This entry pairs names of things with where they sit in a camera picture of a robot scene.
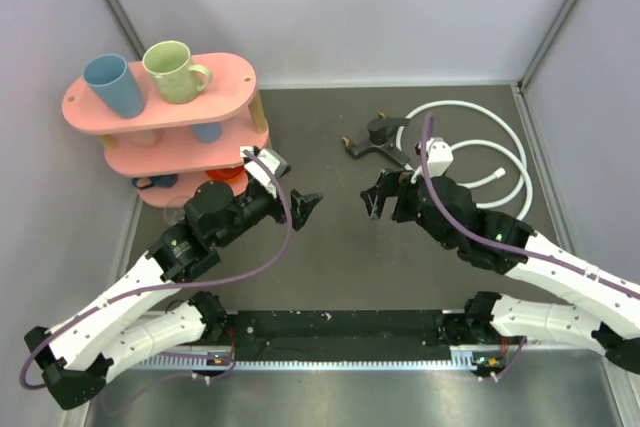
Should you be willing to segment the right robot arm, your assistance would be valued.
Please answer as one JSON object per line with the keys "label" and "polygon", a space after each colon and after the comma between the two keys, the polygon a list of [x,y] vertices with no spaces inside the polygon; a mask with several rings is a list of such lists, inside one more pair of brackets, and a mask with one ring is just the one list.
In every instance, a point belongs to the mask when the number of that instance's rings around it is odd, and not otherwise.
{"label": "right robot arm", "polygon": [[407,171],[384,170],[360,197],[370,219],[379,219],[393,198],[393,221],[416,224],[475,268],[536,286],[563,301],[531,302],[482,291],[466,302],[461,320],[443,323],[446,339],[469,335],[480,343],[535,339],[571,344],[638,373],[637,284],[572,255],[511,215],[477,207],[470,190],[445,175],[413,180]]}

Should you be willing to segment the pink cup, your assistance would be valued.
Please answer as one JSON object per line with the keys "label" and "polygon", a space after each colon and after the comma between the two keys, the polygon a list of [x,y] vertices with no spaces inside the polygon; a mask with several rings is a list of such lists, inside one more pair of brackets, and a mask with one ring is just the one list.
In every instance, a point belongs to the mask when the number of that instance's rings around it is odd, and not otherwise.
{"label": "pink cup", "polygon": [[138,147],[153,147],[162,139],[162,132],[159,130],[136,131],[129,133],[128,138]]}

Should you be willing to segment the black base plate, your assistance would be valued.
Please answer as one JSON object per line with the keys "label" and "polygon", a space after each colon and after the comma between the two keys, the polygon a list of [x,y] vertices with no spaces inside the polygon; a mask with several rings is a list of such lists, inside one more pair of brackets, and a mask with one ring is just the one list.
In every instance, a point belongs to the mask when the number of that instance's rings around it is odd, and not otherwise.
{"label": "black base plate", "polygon": [[241,361],[449,360],[435,310],[240,311],[228,318]]}

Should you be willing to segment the blue tumbler cup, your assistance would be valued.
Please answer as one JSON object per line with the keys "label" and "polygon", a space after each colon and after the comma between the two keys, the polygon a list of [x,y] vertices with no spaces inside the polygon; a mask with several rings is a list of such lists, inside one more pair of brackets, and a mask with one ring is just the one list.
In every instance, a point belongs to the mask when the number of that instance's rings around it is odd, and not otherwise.
{"label": "blue tumbler cup", "polygon": [[127,60],[118,54],[93,59],[83,71],[83,79],[107,107],[125,119],[139,116],[145,101]]}

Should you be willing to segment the orange bowl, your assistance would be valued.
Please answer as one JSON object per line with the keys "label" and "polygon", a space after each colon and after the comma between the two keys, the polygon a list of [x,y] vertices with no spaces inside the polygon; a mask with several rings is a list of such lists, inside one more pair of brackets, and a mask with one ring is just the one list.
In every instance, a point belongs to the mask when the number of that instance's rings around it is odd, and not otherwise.
{"label": "orange bowl", "polygon": [[222,181],[226,183],[233,183],[244,175],[244,166],[234,166],[227,168],[218,168],[206,170],[205,174],[209,179],[213,181]]}

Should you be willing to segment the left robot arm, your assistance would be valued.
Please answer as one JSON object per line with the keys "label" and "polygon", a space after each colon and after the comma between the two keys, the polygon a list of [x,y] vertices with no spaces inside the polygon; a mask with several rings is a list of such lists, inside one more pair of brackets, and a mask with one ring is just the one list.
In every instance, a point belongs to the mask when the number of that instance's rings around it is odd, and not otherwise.
{"label": "left robot arm", "polygon": [[320,193],[292,191],[284,203],[251,180],[237,195],[221,181],[202,184],[168,228],[114,285],[73,318],[24,337],[45,388],[71,410],[93,399],[119,374],[168,349],[226,334],[227,313],[197,280],[226,247],[267,217],[300,230]]}

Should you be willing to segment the black faucet mixer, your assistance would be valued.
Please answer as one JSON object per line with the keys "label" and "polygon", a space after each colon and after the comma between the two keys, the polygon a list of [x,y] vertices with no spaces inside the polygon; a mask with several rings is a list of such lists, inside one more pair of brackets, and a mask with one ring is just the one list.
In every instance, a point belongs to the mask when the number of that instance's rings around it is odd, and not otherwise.
{"label": "black faucet mixer", "polygon": [[399,166],[405,166],[409,157],[396,144],[396,134],[407,127],[411,120],[404,117],[389,117],[384,113],[370,120],[367,124],[368,137],[360,142],[353,142],[343,137],[345,151],[354,159],[369,153],[378,153]]}

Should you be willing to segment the clear plastic cup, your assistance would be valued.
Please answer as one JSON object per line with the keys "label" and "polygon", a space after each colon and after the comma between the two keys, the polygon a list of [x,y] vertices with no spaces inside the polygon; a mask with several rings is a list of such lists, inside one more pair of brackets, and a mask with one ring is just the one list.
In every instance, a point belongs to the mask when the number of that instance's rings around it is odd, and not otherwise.
{"label": "clear plastic cup", "polygon": [[168,226],[173,226],[184,219],[184,205],[189,200],[189,196],[177,196],[166,204],[163,210],[163,217]]}

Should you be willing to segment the small blue cup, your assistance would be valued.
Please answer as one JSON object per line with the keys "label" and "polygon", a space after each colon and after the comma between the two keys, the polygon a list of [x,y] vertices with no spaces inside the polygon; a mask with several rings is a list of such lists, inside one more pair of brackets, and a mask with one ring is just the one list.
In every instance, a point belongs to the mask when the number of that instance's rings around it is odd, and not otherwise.
{"label": "small blue cup", "polygon": [[216,122],[196,124],[191,127],[191,130],[196,138],[203,143],[216,142],[222,133],[221,125]]}

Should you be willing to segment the pink three-tier shelf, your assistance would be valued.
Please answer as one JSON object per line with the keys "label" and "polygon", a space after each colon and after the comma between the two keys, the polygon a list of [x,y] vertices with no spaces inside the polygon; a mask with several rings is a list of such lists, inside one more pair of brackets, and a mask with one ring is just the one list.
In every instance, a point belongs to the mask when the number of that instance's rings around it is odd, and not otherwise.
{"label": "pink three-tier shelf", "polygon": [[[208,181],[206,170],[241,165],[241,146],[265,147],[270,143],[251,64],[232,53],[197,54],[194,60],[212,72],[213,81],[186,104],[165,102],[143,65],[131,63],[146,101],[143,113],[133,119],[111,111],[82,78],[75,80],[63,97],[65,120],[75,129],[101,139],[112,170],[127,178],[178,175],[171,188],[139,191],[141,200],[156,208],[164,208],[177,196],[191,197]],[[191,127],[213,122],[221,125],[220,138],[213,143],[200,142]],[[153,147],[134,145],[128,134],[144,130],[159,130],[162,139]]]}

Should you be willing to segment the green ceramic mug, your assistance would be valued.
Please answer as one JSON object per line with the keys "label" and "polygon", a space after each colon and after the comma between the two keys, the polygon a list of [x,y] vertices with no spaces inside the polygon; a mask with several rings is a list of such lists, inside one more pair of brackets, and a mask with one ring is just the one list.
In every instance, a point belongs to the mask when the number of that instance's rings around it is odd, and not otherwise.
{"label": "green ceramic mug", "polygon": [[193,101],[213,79],[206,66],[194,62],[189,47],[176,40],[151,46],[142,63],[162,99],[171,104]]}

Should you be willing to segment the blue toy object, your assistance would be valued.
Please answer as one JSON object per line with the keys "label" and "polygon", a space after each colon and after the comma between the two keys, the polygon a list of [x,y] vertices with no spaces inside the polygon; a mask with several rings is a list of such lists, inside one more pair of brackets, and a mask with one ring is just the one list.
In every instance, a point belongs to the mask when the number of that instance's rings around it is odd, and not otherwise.
{"label": "blue toy object", "polygon": [[138,190],[148,190],[151,188],[168,189],[173,187],[178,181],[177,174],[164,174],[148,177],[137,177],[131,180],[132,185]]}

